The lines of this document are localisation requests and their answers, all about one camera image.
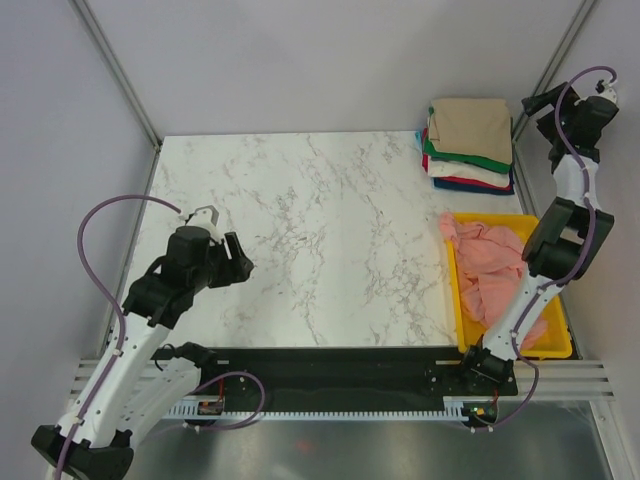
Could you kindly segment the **beige t shirt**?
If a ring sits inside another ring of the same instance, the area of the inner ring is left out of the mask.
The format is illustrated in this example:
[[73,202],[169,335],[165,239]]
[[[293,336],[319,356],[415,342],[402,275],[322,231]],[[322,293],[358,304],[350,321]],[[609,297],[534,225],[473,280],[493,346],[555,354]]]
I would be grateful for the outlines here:
[[431,102],[429,140],[438,153],[512,164],[511,114],[500,98],[441,98]]

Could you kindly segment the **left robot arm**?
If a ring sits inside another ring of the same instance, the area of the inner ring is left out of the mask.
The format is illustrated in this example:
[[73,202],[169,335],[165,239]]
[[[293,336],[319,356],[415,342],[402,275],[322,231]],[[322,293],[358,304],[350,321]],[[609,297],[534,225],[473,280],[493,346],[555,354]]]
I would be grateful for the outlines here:
[[169,237],[166,252],[134,281],[104,352],[73,407],[54,425],[41,425],[31,444],[55,478],[122,479],[136,449],[182,397],[208,393],[218,367],[197,344],[179,347],[144,389],[146,365],[204,289],[243,283],[254,268],[233,232],[186,225]]

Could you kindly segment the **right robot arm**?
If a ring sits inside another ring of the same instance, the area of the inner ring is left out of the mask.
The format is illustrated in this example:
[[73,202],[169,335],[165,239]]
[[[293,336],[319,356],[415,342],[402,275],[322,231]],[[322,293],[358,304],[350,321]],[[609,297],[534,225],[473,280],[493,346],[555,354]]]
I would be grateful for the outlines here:
[[599,81],[595,94],[579,96],[568,83],[522,102],[538,119],[537,129],[550,143],[548,158],[556,196],[524,246],[525,273],[514,299],[498,322],[465,352],[458,381],[467,392],[501,386],[513,373],[526,335],[563,288],[581,278],[614,226],[596,194],[600,165],[597,143],[619,111],[615,89]]

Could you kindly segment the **green folded t shirt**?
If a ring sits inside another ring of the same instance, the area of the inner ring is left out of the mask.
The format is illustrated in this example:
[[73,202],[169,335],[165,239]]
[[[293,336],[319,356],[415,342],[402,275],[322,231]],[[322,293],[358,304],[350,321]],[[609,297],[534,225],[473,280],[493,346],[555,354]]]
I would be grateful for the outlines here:
[[435,149],[432,142],[427,137],[422,140],[422,146],[424,153],[445,161],[456,161],[465,164],[471,164],[501,174],[506,174],[511,170],[510,164],[501,163],[495,160],[488,159],[486,157],[478,155],[439,152]]

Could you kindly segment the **white folded t shirt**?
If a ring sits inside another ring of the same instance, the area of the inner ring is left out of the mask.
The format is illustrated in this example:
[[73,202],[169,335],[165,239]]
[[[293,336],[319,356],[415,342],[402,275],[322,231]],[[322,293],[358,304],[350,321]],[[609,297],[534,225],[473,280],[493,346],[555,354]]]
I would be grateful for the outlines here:
[[506,187],[508,174],[501,174],[484,168],[455,161],[427,157],[427,173],[430,177],[459,177],[486,182],[497,187]]

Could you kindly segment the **light blue folded t shirt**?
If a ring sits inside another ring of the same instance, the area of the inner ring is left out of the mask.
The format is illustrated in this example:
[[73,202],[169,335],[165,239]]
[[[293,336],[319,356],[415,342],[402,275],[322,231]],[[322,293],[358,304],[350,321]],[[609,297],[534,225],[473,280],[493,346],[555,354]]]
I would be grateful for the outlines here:
[[420,151],[424,150],[424,138],[425,138],[425,130],[419,130],[415,132],[415,140],[417,142],[417,146]]

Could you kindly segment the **red folded t shirt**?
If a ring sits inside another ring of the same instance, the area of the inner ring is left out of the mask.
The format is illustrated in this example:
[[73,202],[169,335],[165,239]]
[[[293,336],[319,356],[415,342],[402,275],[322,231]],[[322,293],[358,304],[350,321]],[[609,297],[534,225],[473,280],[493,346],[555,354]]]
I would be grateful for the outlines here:
[[439,187],[464,187],[465,189],[488,191],[495,195],[511,195],[512,173],[496,173],[485,168],[463,162],[436,158],[427,153],[424,140],[427,129],[416,133],[423,151],[422,167],[433,183]]

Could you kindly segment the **dark blue folded t shirt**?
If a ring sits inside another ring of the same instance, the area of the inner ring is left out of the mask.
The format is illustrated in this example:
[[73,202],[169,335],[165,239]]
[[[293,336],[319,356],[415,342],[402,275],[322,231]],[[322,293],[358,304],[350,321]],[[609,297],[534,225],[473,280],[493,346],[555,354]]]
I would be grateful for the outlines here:
[[435,188],[447,191],[511,196],[515,194],[513,173],[510,172],[507,178],[508,183],[506,187],[497,187],[486,182],[459,177],[435,177],[432,179],[432,182]]

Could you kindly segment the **pink t shirt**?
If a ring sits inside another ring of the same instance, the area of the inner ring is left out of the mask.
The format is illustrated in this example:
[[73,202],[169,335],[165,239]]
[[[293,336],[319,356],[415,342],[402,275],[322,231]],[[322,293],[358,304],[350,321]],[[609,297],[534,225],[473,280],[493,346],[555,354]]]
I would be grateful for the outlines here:
[[463,352],[495,325],[525,275],[526,239],[538,220],[531,215],[444,212],[438,220],[450,249],[458,350]]

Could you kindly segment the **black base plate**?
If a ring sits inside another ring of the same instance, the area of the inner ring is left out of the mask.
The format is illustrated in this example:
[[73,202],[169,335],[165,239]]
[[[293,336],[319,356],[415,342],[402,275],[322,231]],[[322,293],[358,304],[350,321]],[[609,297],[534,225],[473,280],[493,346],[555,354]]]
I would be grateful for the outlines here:
[[422,399],[506,399],[518,392],[514,375],[501,386],[466,377],[454,347],[220,348],[204,363],[201,379],[225,378],[209,387],[242,410],[320,401],[343,406],[351,399],[402,406]]

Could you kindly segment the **right aluminium frame post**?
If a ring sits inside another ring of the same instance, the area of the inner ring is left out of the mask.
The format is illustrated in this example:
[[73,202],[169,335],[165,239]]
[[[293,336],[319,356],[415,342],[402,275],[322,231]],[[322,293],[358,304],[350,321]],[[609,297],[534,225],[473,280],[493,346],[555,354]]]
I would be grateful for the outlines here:
[[572,14],[532,90],[528,93],[529,96],[544,93],[558,82],[559,75],[566,65],[576,59],[576,51],[584,43],[585,31],[593,23],[594,15],[601,4],[602,1],[597,0],[578,2],[577,9]]

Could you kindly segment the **aluminium frame post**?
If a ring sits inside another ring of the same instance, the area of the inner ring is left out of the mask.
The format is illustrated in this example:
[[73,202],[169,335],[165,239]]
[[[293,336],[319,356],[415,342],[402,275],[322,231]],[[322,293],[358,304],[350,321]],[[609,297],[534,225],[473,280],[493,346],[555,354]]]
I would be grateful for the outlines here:
[[584,43],[585,31],[593,23],[594,15],[601,4],[602,1],[597,0],[578,2],[577,9],[572,14],[532,90],[528,93],[529,96],[544,93],[558,82],[559,75],[566,65],[576,59],[576,51]]
[[100,24],[97,15],[92,9],[90,2],[86,0],[70,0],[69,5],[74,10],[94,48],[102,58],[109,74],[113,78],[146,138],[151,143],[152,148],[156,152],[159,152],[162,146],[162,139],[120,62],[106,32]]

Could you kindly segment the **left aluminium frame post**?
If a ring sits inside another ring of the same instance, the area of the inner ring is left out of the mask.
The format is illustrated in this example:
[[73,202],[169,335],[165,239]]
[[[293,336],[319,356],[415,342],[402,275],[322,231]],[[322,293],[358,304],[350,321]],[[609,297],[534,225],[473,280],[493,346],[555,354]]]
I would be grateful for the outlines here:
[[100,24],[97,15],[92,9],[90,2],[86,0],[70,0],[69,5],[74,10],[94,48],[102,58],[109,74],[113,78],[146,138],[151,143],[152,148],[156,152],[159,152],[162,146],[162,139],[120,62],[106,32]]

